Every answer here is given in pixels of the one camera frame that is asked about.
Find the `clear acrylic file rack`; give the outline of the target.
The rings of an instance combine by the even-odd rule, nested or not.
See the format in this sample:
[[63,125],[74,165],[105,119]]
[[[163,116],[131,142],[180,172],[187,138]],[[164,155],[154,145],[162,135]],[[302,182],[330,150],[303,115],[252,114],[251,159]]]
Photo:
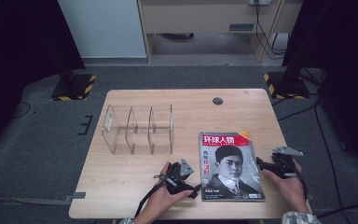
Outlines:
[[113,155],[170,155],[172,106],[110,105],[103,119],[102,134]]

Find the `magazine with portrait cover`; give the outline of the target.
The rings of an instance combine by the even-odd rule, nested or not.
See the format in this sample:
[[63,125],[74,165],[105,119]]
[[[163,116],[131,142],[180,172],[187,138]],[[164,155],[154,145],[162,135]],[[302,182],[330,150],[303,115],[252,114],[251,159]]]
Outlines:
[[204,202],[264,202],[252,137],[200,132],[201,199]]

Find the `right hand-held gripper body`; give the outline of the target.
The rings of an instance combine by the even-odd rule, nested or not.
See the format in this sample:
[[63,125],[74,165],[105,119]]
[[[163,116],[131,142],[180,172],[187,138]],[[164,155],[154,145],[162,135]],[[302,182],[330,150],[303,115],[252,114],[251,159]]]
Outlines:
[[297,176],[299,171],[293,161],[294,156],[302,157],[303,153],[288,146],[273,148],[272,160],[276,168],[274,174],[282,179]]

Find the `person's left hand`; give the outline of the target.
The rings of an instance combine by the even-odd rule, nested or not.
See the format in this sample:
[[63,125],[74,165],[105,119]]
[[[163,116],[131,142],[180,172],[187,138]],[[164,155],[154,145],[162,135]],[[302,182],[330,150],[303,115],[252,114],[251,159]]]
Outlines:
[[187,198],[193,192],[193,190],[185,190],[177,194],[170,194],[162,180],[157,182],[157,186],[158,189],[149,197],[144,210],[140,214],[152,214],[158,218],[175,203]]

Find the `striped black stand base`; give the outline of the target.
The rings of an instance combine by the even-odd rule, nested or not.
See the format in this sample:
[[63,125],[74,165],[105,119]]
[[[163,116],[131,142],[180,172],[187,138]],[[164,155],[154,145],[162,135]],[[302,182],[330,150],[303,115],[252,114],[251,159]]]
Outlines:
[[263,78],[273,99],[307,99],[310,92],[304,81],[284,72],[267,72]]
[[93,87],[95,75],[73,73],[60,75],[60,80],[51,94],[52,101],[85,100]]

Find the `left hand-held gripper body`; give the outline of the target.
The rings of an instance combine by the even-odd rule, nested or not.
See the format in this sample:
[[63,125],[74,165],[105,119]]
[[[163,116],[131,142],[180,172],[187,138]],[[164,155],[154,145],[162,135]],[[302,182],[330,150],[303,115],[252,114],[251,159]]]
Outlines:
[[186,162],[186,160],[181,159],[181,161],[170,163],[166,174],[155,175],[155,178],[158,178],[165,183],[170,194],[177,194],[187,190],[185,187],[185,180],[193,173],[193,168]]

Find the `person's right hand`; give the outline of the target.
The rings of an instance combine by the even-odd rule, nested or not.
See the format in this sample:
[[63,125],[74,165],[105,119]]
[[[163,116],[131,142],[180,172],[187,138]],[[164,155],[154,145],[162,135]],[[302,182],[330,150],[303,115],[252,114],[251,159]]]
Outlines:
[[303,184],[296,176],[281,179],[266,169],[262,171],[262,174],[275,185],[291,211],[310,213]]

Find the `light wooden desk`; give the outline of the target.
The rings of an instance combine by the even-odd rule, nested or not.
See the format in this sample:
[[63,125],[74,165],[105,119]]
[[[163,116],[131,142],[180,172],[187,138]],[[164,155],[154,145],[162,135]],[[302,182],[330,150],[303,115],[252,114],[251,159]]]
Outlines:
[[146,55],[152,58],[157,34],[247,34],[258,62],[275,34],[290,34],[304,0],[272,0],[249,6],[249,0],[137,0]]

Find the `dark curtain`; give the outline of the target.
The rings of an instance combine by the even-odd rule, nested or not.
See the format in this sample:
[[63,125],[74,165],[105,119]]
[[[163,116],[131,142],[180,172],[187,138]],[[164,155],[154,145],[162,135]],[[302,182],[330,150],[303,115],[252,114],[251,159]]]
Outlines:
[[358,0],[304,0],[282,64],[325,71],[324,106],[358,153]]
[[0,132],[28,84],[83,67],[58,0],[0,0]]

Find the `white cabinet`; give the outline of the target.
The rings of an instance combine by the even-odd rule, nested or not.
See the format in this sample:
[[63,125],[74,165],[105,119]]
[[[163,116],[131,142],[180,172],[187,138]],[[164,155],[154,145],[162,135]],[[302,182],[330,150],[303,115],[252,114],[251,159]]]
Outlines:
[[137,0],[58,0],[82,58],[145,58]]

